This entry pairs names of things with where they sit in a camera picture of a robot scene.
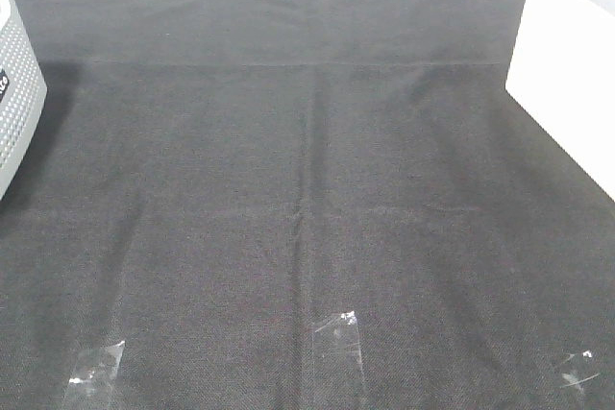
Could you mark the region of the clear tape strip right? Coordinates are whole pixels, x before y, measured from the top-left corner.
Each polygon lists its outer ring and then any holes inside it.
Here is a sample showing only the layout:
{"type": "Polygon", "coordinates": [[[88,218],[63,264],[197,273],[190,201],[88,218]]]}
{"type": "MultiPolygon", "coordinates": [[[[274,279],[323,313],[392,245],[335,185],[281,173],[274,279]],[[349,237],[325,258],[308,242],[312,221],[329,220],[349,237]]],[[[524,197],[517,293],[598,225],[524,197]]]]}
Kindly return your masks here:
{"type": "Polygon", "coordinates": [[[602,375],[597,356],[591,350],[565,352],[554,360],[554,373],[560,389],[585,396],[602,375]]]}

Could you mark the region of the clear tape strip left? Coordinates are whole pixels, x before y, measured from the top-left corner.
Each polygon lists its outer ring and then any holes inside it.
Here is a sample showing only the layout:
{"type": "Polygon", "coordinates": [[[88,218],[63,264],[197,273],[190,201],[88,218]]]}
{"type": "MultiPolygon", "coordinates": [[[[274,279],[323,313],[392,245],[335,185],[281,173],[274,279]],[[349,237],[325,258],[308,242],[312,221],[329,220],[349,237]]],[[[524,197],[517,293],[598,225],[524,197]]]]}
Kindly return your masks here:
{"type": "Polygon", "coordinates": [[[61,408],[107,410],[125,349],[125,341],[82,350],[67,381],[61,408]]]}

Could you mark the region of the clear tape strip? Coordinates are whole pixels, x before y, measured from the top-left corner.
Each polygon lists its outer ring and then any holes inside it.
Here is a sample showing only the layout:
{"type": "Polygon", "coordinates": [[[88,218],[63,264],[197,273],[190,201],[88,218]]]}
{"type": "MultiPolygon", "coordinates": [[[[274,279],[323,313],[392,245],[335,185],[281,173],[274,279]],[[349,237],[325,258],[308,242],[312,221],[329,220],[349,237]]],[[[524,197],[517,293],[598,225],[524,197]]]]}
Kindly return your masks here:
{"type": "Polygon", "coordinates": [[[82,350],[67,381],[61,408],[107,410],[125,349],[125,341],[82,350]]]}
{"type": "Polygon", "coordinates": [[[334,313],[312,328],[313,409],[366,409],[358,320],[334,313]]]}
{"type": "Polygon", "coordinates": [[[554,360],[554,373],[560,389],[585,396],[602,375],[597,356],[591,350],[565,352],[554,360]]]}

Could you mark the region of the grey perforated basket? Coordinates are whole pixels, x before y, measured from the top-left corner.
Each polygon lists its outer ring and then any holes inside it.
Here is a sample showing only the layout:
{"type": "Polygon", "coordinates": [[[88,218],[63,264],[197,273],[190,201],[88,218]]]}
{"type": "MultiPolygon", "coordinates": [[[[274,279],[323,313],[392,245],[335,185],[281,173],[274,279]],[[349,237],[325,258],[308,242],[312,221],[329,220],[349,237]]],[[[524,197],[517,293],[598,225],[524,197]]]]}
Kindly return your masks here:
{"type": "Polygon", "coordinates": [[[1,192],[37,128],[47,85],[14,0],[1,0],[1,192]]]}

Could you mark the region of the white slotted storage bin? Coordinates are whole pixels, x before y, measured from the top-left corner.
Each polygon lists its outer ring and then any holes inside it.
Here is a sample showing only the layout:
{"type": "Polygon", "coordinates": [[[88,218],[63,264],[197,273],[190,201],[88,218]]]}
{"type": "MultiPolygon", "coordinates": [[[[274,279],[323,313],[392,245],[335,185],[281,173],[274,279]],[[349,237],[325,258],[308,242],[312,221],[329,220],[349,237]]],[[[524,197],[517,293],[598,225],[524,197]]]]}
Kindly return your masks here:
{"type": "Polygon", "coordinates": [[[614,194],[614,0],[525,0],[505,88],[614,194]]]}

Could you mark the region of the clear tape strip middle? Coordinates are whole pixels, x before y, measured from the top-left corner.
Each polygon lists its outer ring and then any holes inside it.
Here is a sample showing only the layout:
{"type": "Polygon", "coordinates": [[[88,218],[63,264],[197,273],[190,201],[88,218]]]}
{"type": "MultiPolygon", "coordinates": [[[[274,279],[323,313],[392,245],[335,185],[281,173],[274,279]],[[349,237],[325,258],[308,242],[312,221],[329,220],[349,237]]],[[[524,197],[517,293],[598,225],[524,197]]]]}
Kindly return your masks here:
{"type": "Polygon", "coordinates": [[[312,328],[313,409],[366,409],[358,320],[334,313],[312,328]]]}

